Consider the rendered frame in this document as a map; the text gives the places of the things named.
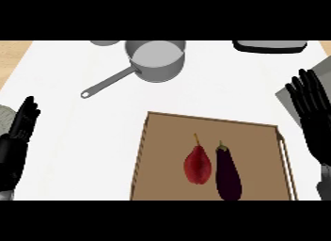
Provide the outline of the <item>brown wooden tray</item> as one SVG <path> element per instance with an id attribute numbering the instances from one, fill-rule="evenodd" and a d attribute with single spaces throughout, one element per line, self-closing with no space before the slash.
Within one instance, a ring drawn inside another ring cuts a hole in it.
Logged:
<path id="1" fill-rule="evenodd" d="M 219 146 L 230 148 L 244 201 L 294 201 L 296 183 L 286 139 L 269 124 L 151 112 L 145 119 L 131 184 L 134 201 L 218 201 L 216 178 L 197 185 L 185 160 L 201 146 L 207 166 L 218 167 Z"/>

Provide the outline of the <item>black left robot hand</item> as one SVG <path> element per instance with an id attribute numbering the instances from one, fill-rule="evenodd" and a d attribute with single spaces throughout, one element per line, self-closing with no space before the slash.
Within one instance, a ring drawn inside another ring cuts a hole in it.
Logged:
<path id="1" fill-rule="evenodd" d="M 0 136 L 0 192 L 13 191 L 20 182 L 39 114 L 35 97 L 29 96 L 17 111 L 11 130 Z"/>

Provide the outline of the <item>dark purple eggplant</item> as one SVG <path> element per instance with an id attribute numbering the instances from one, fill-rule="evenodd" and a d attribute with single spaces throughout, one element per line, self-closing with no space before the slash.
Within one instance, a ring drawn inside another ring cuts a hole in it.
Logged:
<path id="1" fill-rule="evenodd" d="M 216 154 L 216 183 L 219 195 L 225 201 L 237 201 L 243 196 L 243 184 L 238 169 L 231 156 L 231 151 L 225 144 L 219 145 Z"/>

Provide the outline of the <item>red pear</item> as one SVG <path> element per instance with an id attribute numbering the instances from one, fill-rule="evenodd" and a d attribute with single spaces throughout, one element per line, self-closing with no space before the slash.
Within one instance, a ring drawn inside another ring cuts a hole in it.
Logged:
<path id="1" fill-rule="evenodd" d="M 197 135 L 196 140 L 197 145 L 184 161 L 184 171 L 188 181 L 196 185 L 204 185 L 212 176 L 212 161 Z"/>

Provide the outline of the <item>black and grey appliance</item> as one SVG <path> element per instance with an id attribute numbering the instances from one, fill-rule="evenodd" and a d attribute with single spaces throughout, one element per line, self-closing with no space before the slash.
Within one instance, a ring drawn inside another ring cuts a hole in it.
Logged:
<path id="1" fill-rule="evenodd" d="M 306 46 L 306 40 L 235 40 L 237 50 L 258 54 L 296 54 Z"/>

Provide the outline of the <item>grey flat panel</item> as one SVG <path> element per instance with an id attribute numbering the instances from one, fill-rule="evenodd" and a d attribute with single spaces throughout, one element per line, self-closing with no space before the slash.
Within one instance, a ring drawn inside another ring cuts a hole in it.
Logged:
<path id="1" fill-rule="evenodd" d="M 317 76 L 322 83 L 322 86 L 324 86 L 324 89 L 327 92 L 327 96 L 328 96 L 328 99 L 331 102 L 331 56 L 312 68 L 312 70 L 317 73 Z M 293 99 L 291 99 L 289 90 L 284 88 L 283 90 L 280 90 L 275 93 L 275 95 L 277 95 L 277 98 L 278 98 L 280 102 L 283 103 L 291 117 L 294 118 L 299 127 L 302 127 L 300 119 L 299 119 L 299 115 L 296 113 L 296 107 L 293 104 Z"/>

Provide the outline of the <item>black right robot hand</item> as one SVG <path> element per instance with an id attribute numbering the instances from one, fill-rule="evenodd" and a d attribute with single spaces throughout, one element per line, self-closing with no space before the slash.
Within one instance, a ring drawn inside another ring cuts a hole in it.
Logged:
<path id="1" fill-rule="evenodd" d="M 286 85 L 311 154 L 322 165 L 331 166 L 331 102 L 314 70 L 299 70 L 299 76 Z"/>

